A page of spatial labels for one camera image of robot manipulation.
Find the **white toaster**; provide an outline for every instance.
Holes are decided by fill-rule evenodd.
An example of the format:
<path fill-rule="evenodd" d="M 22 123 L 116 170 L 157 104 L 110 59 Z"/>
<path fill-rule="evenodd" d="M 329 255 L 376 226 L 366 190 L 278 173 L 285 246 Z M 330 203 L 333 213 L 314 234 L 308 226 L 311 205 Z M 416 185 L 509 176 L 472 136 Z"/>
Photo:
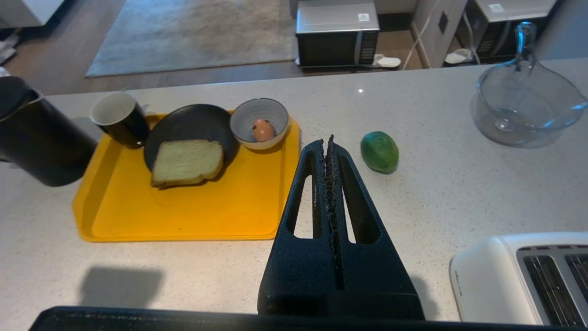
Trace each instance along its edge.
<path fill-rule="evenodd" d="M 449 271 L 464 322 L 588 325 L 588 232 L 489 237 Z"/>

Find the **kitchen counter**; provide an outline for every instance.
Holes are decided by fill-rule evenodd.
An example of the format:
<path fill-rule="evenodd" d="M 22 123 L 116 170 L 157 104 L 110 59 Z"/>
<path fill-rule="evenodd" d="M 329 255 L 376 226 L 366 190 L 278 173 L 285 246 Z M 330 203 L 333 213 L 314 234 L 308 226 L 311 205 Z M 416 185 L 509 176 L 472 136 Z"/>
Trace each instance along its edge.
<path fill-rule="evenodd" d="M 588 95 L 588 58 L 547 62 Z M 486 67 L 334 75 L 130 91 L 150 112 L 193 103 L 234 108 L 282 102 L 302 129 L 345 147 L 419 292 L 427 319 L 459 320 L 450 259 L 494 234 L 588 230 L 588 120 L 538 149 L 498 145 L 470 116 Z M 81 126 L 106 93 L 49 97 Z M 392 175 L 370 171 L 359 141 L 389 133 L 400 148 Z M 256 312 L 272 241 L 87 243 L 71 201 L 79 181 L 45 187 L 0 163 L 0 329 L 24 330 L 57 305 Z M 310 192 L 299 213 L 310 232 Z"/>

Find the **gray rug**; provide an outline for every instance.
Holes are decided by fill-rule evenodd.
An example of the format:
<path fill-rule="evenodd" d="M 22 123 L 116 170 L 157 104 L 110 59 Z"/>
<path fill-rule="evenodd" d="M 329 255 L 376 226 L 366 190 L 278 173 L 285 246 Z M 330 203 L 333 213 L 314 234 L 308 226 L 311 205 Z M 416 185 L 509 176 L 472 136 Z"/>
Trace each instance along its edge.
<path fill-rule="evenodd" d="M 127 0 L 87 77 L 288 61 L 288 0 Z"/>

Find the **wooden floor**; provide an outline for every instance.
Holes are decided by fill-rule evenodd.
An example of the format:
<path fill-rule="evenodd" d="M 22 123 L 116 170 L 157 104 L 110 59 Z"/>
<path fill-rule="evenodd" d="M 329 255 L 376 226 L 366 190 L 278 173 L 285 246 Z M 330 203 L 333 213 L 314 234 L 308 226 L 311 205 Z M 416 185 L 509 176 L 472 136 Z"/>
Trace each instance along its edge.
<path fill-rule="evenodd" d="M 276 62 L 85 78 L 124 3 L 125 0 L 66 0 L 46 26 L 22 31 L 22 43 L 17 48 L 18 55 L 4 67 L 12 75 L 24 78 L 46 95 L 383 70 L 303 71 L 293 62 Z M 409 31 L 384 32 L 380 34 L 377 52 L 389 57 L 399 57 L 404 61 L 412 43 Z M 407 68 L 421 68 L 417 52 L 413 52 Z"/>

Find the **power cord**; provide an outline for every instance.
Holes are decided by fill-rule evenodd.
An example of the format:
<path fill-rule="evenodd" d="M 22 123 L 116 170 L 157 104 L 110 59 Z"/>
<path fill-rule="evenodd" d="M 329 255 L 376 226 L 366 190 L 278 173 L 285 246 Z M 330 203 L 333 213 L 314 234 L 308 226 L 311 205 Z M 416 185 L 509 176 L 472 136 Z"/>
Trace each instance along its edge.
<path fill-rule="evenodd" d="M 463 21 L 466 23 L 467 32 L 470 34 L 470 50 L 476 59 L 476 63 L 480 65 L 482 63 L 480 62 L 480 58 L 477 56 L 476 48 L 474 47 L 474 33 L 472 31 L 472 26 L 470 25 L 470 20 L 467 18 L 466 11 L 463 11 Z"/>
<path fill-rule="evenodd" d="M 410 52 L 408 53 L 408 56 L 406 57 L 405 63 L 402 65 L 402 70 L 406 69 L 408 61 L 410 60 L 410 57 L 412 56 L 412 52 L 415 50 L 417 44 L 420 42 L 421 36 L 423 35 L 423 33 L 425 33 L 426 28 L 429 26 L 429 23 L 431 22 L 431 17 L 435 13 L 435 9 L 437 9 L 437 7 L 439 6 L 440 3 L 441 3 L 441 0 L 437 0 L 437 2 L 435 2 L 433 9 L 431 9 L 431 13 L 429 14 L 429 16 L 427 16 L 427 20 L 425 21 L 423 28 L 420 30 L 420 32 L 418 30 L 416 31 L 417 36 L 416 36 L 415 43 L 412 44 L 412 47 L 410 48 Z"/>

